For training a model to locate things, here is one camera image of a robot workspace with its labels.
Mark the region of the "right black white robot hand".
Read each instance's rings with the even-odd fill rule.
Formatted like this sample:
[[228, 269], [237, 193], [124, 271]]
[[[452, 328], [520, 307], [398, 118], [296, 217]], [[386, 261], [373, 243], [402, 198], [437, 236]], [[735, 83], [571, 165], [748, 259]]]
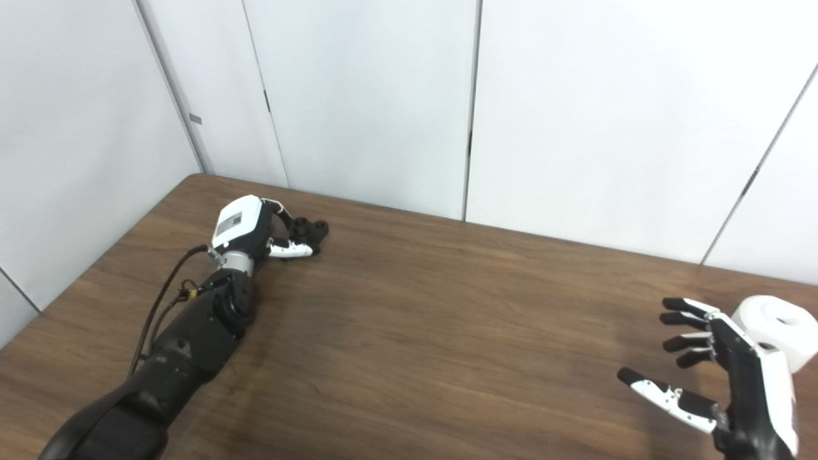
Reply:
[[751, 338], [721, 309], [692, 299], [665, 298], [660, 321], [692, 332], [664, 341], [677, 366], [717, 363], [728, 376], [730, 401], [716, 400], [623, 367], [617, 379], [669, 416], [713, 437], [725, 459], [798, 456], [797, 402], [785, 353]]

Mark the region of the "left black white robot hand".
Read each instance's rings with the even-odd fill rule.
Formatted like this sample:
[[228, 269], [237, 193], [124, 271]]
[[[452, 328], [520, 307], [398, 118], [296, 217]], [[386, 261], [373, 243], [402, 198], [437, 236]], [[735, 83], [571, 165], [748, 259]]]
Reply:
[[246, 195], [222, 208], [212, 238], [216, 253], [266, 258], [307, 258], [320, 253], [329, 224], [294, 218], [279, 201]]

